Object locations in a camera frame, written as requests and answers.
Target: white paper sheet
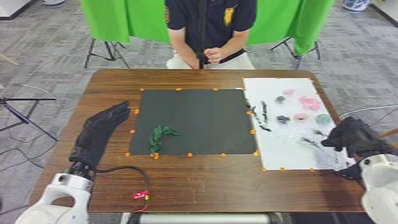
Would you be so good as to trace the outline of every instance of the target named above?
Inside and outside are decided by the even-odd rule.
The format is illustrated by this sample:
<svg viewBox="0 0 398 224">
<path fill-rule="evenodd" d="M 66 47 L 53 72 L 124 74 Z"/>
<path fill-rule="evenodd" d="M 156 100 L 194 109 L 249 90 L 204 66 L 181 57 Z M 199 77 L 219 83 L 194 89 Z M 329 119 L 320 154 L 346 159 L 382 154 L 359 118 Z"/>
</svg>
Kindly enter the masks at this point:
<svg viewBox="0 0 398 224">
<path fill-rule="evenodd" d="M 256 113 L 263 120 L 263 107 L 261 101 L 267 103 L 267 116 L 268 123 L 267 128 L 272 132 L 259 128 L 256 118 L 252 116 L 252 124 L 256 129 L 256 140 L 261 154 L 263 167 L 267 170 L 325 170 L 343 169 L 355 163 L 346 157 L 346 152 L 336 152 L 332 148 L 325 148 L 320 141 L 325 136 L 314 134 L 314 130 L 320 130 L 327 135 L 334 128 L 334 123 L 320 125 L 316 123 L 316 116 L 329 114 L 313 81 L 307 78 L 247 78 L 245 80 L 245 98 L 251 106 L 256 106 Z M 284 95 L 284 90 L 293 89 L 291 96 Z M 275 102 L 279 96 L 286 97 L 283 104 Z M 322 108 L 313 111 L 304 108 L 299 101 L 300 97 L 311 97 L 322 102 Z M 309 115 L 309 119 L 299 121 L 293 116 L 299 113 Z M 277 116 L 284 115 L 291 121 L 288 124 L 277 122 Z M 316 146 L 302 141 L 307 138 L 316 142 Z"/>
</svg>

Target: wooden table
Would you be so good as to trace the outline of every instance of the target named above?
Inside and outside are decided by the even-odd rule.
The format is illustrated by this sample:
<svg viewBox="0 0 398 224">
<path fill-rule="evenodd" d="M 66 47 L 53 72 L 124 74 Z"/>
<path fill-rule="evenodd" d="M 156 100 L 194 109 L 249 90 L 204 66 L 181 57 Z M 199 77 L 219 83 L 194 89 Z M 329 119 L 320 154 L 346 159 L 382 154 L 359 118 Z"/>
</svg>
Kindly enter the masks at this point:
<svg viewBox="0 0 398 224">
<path fill-rule="evenodd" d="M 338 121 L 338 115 L 306 71 L 226 70 L 100 70 L 92 75 L 85 94 L 57 150 L 44 168 L 32 194 L 37 201 L 57 172 L 69 167 L 69 151 L 85 119 L 114 104 L 128 100 L 139 107 L 140 89 L 231 89 L 243 87 L 242 77 L 311 78 Z M 110 139 L 100 168 L 119 165 L 142 167 L 151 176 L 151 202 L 147 212 L 359 212 L 362 189 L 355 182 L 323 172 L 267 171 L 252 155 L 126 156 L 135 116 L 119 126 Z M 131 212 L 142 201 L 131 194 L 142 191 L 142 178 L 126 170 L 100 174 L 96 178 L 91 212 Z"/>
</svg>

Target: pink object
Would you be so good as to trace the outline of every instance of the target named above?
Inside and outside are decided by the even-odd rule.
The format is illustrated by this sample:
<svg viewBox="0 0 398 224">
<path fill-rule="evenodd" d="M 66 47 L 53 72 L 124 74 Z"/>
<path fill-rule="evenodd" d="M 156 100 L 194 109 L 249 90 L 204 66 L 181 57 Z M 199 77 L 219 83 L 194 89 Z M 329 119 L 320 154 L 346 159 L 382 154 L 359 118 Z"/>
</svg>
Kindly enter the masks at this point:
<svg viewBox="0 0 398 224">
<path fill-rule="evenodd" d="M 144 198 L 149 195 L 149 191 L 142 191 L 139 193 L 133 194 L 133 200 Z"/>
<path fill-rule="evenodd" d="M 322 104 L 314 98 L 304 96 L 304 97 L 300 97 L 299 101 L 302 103 L 302 108 L 306 110 L 313 110 L 313 111 L 320 110 Z"/>
<path fill-rule="evenodd" d="M 295 89 L 286 89 L 286 90 L 283 91 L 283 94 L 288 95 L 288 96 L 293 96 L 293 94 L 295 94 Z"/>
<path fill-rule="evenodd" d="M 309 118 L 307 114 L 297 114 L 295 115 L 295 120 L 302 121 Z"/>
<path fill-rule="evenodd" d="M 309 97 L 306 97 L 306 96 L 300 97 L 299 101 L 300 101 L 302 104 L 313 104 L 313 103 L 318 103 L 318 102 L 316 102 L 316 99 L 314 99 L 314 98 L 309 98 Z"/>
<path fill-rule="evenodd" d="M 314 103 L 309 105 L 309 110 L 313 110 L 313 111 L 320 110 L 320 103 Z"/>
</svg>

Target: tripod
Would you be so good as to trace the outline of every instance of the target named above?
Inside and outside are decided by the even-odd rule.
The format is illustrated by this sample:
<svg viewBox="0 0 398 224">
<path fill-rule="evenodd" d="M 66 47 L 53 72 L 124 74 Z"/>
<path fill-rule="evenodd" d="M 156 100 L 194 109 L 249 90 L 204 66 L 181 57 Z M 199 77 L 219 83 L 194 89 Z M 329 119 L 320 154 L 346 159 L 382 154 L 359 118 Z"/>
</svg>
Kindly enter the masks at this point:
<svg viewBox="0 0 398 224">
<path fill-rule="evenodd" d="M 279 42 L 279 44 L 275 45 L 275 47 L 272 47 L 270 51 L 274 51 L 281 45 L 286 46 L 286 48 L 290 50 L 291 57 L 295 58 L 295 61 L 297 61 L 297 64 L 295 64 L 295 67 L 293 68 L 295 68 L 295 70 L 299 70 L 300 65 L 302 65 L 302 56 L 295 54 L 295 51 L 290 48 L 288 41 L 290 41 L 291 38 L 293 37 L 288 37 L 284 39 L 284 41 Z M 309 52 L 313 52 L 313 51 L 316 51 L 316 56 L 318 56 L 318 60 L 320 60 L 320 46 L 318 46 L 318 41 L 314 41 L 314 48 L 309 50 Z"/>
<path fill-rule="evenodd" d="M 121 55 L 121 52 L 119 52 L 119 50 L 117 50 L 117 45 L 119 45 L 123 48 L 126 48 L 126 47 L 123 46 L 123 44 L 121 44 L 119 42 L 117 42 L 117 43 L 110 43 L 108 41 L 105 41 L 105 47 L 107 47 L 108 57 L 105 57 L 105 56 L 101 56 L 101 55 L 98 55 L 98 54 L 92 53 L 94 45 L 96 45 L 96 39 L 92 38 L 92 40 L 91 40 L 89 54 L 87 54 L 85 63 L 84 63 L 84 68 L 89 67 L 91 56 L 100 57 L 100 58 L 103 58 L 103 59 L 108 60 L 108 61 L 115 61 L 117 59 L 121 59 L 121 61 L 123 61 L 124 65 L 126 65 L 126 67 L 130 68 L 130 66 L 128 66 L 128 62 L 126 62 L 124 57 L 123 57 L 123 55 Z"/>
<path fill-rule="evenodd" d="M 9 130 L 11 128 L 14 128 L 16 126 L 20 126 L 21 124 L 32 124 L 32 126 L 36 127 L 36 129 L 39 129 L 39 131 L 43 132 L 43 134 L 48 135 L 48 137 L 59 141 L 59 139 L 53 137 L 53 135 L 46 132 L 46 130 L 41 128 L 41 126 L 34 123 L 34 121 L 30 120 L 30 116 L 32 116 L 32 113 L 34 113 L 34 110 L 36 110 L 36 107 L 39 105 L 39 102 L 41 101 L 53 101 L 55 98 L 12 98 L 12 99 L 7 99 L 7 98 L 0 98 L 0 107 L 4 107 L 9 112 L 12 113 L 12 115 L 16 116 L 16 118 L 20 119 L 20 122 L 14 123 L 12 125 L 9 125 L 7 127 L 4 127 L 0 129 L 0 132 Z M 34 106 L 28 110 L 28 114 L 27 116 L 21 114 L 21 112 L 16 110 L 16 108 L 9 105 L 9 101 L 34 101 Z"/>
</svg>

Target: green screen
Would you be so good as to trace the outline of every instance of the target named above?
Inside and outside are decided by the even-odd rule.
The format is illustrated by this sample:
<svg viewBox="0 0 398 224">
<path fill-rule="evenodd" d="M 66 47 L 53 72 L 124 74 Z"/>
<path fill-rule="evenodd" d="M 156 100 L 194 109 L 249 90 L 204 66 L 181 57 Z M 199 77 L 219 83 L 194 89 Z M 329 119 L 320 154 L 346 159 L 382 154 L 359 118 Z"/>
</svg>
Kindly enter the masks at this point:
<svg viewBox="0 0 398 224">
<path fill-rule="evenodd" d="M 249 45 L 295 38 L 295 53 L 313 49 L 334 0 L 258 0 Z M 82 0 L 92 38 L 130 42 L 130 37 L 169 42 L 163 0 Z"/>
</svg>

